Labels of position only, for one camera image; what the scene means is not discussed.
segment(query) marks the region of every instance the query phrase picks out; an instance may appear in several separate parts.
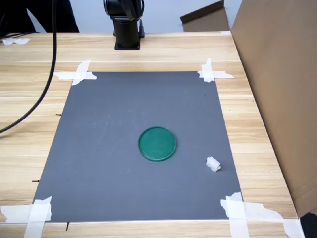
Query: green lid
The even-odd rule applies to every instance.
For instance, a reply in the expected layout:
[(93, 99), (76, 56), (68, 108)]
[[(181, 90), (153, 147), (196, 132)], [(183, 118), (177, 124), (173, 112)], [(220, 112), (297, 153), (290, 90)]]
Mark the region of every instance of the green lid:
[(151, 161), (168, 159), (176, 149), (176, 137), (169, 129), (153, 126), (139, 137), (139, 150), (141, 155)]

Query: wood grain surface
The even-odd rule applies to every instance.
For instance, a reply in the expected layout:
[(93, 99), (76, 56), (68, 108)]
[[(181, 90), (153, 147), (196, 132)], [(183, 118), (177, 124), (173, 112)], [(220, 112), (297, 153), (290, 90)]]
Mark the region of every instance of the wood grain surface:
[[(1, 128), (35, 103), (48, 78), (52, 35), (28, 37), (26, 45), (0, 43)], [(114, 42), (110, 34), (58, 34), (55, 71), (76, 71), (87, 59), (91, 59), (89, 71), (199, 71), (211, 58), (215, 71), (234, 76), (217, 79), (216, 84), (244, 200), (262, 203), (284, 218), (297, 217), (231, 35), (148, 34), (139, 51), (116, 51)], [(38, 108), (0, 135), (0, 206), (32, 203), (38, 185), (32, 181), (41, 177), (60, 119), (56, 114), (62, 113), (70, 86), (71, 81), (54, 76)], [(249, 226), (250, 236), (267, 237), (267, 229), (272, 237), (285, 237), (280, 226), (271, 226), (271, 233), (268, 224)], [(100, 237), (230, 237), (228, 221), (71, 223), (67, 233), (65, 227), (45, 224), (43, 237), (98, 237), (98, 233)], [(0, 226), (3, 234), (21, 230), (23, 226)]]

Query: dark clothing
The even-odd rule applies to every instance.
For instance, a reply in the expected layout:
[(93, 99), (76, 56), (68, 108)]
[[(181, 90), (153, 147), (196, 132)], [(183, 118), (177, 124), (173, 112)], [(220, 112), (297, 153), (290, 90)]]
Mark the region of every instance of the dark clothing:
[[(0, 3), (1, 34), (35, 31), (27, 9), (46, 32), (52, 32), (52, 0), (10, 0)], [(57, 32), (79, 32), (69, 0), (58, 0), (56, 26)]]

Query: tape strip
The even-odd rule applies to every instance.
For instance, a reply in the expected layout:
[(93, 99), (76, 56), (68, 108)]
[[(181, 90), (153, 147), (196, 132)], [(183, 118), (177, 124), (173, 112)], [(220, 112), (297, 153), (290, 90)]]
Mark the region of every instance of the tape strip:
[(249, 237), (247, 221), (282, 223), (289, 238), (305, 238), (299, 219), (283, 219), (278, 212), (264, 208), (263, 204), (242, 202), (240, 192), (226, 197), (220, 204), (229, 218), (233, 238)]
[(9, 46), (9, 45), (12, 45), (13, 43), (16, 43), (16, 44), (19, 44), (19, 45), (24, 45), (26, 43), (29, 42), (29, 38), (6, 38), (6, 39), (3, 39), (3, 43), (6, 45), (6, 46)]
[(30, 213), (24, 238), (41, 238), (46, 216), (49, 210), (51, 210), (51, 199), (52, 197), (49, 197), (43, 201), (35, 200)]
[(70, 80), (73, 79), (72, 86), (79, 84), (81, 81), (88, 80), (96, 80), (97, 77), (93, 75), (91, 72), (87, 72), (90, 64), (90, 59), (82, 62), (78, 65), (76, 72), (55, 72), (54, 75), (59, 77), (60, 80)]
[[(0, 207), (1, 213), (6, 217), (6, 223), (27, 223), (29, 221), (29, 217), (32, 211), (33, 206), (35, 204), (40, 204), (41, 202), (47, 203), (47, 199), (35, 200), (32, 205), (21, 205), (21, 206), (2, 206)], [(51, 220), (51, 205), (45, 217), (45, 221)]]
[(230, 32), (230, 31), (221, 31), (221, 33), (222, 33), (223, 35), (231, 35), (231, 32)]
[(2, 206), (1, 213), (6, 223), (27, 223), (24, 238), (41, 238), (45, 221), (50, 221), (51, 199), (35, 200), (33, 205)]
[(199, 78), (203, 78), (204, 82), (207, 83), (214, 81), (215, 78), (233, 78), (231, 74), (225, 71), (213, 71), (210, 58), (207, 59), (205, 64), (202, 64), (202, 71), (198, 71), (197, 73), (199, 74)]

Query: brown cardboard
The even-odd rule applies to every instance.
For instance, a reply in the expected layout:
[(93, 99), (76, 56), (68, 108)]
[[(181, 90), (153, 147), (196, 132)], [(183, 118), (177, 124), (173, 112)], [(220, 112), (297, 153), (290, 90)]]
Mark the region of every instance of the brown cardboard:
[(180, 17), (180, 20), (182, 21), (182, 23), (187, 23), (197, 18), (213, 13), (214, 11), (220, 10), (223, 8), (223, 6), (224, 6), (224, 0), (220, 0), (213, 4), (200, 8), (196, 11), (183, 15)]
[(299, 216), (317, 208), (317, 0), (243, 0), (233, 28)]
[(185, 32), (229, 31), (228, 19), (223, 9), (183, 24)]

